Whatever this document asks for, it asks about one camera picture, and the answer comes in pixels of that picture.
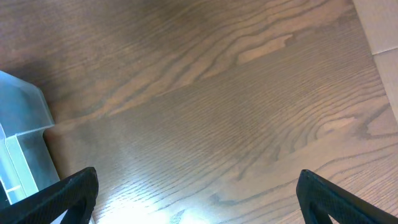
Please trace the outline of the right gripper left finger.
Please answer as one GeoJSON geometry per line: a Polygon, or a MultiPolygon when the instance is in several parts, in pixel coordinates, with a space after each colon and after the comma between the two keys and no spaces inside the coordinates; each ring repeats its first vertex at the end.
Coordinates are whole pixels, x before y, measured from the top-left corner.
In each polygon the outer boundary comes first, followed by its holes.
{"type": "Polygon", "coordinates": [[[1,210],[1,223],[89,223],[99,183],[94,167],[63,179],[20,202],[1,210]]]}

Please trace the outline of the clear plastic storage bin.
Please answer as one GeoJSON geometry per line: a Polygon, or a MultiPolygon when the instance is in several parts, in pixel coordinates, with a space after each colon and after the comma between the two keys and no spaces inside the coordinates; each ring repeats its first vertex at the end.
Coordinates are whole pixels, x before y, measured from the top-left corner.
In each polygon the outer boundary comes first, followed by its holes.
{"type": "Polygon", "coordinates": [[[1,72],[1,191],[7,205],[60,180],[44,141],[54,125],[42,91],[1,72]]]}

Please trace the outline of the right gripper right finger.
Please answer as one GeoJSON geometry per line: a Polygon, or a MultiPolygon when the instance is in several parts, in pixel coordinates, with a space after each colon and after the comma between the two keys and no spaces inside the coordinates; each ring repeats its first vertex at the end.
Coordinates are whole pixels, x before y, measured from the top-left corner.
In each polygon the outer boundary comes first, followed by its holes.
{"type": "Polygon", "coordinates": [[[397,217],[304,169],[296,195],[305,223],[397,223],[397,217]]]}

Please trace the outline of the brown cardboard box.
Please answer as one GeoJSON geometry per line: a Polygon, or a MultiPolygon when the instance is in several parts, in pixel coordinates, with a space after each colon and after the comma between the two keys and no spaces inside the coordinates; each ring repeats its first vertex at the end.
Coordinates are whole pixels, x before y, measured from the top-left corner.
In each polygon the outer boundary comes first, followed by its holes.
{"type": "Polygon", "coordinates": [[[354,5],[397,116],[397,0],[354,0],[354,5]]]}

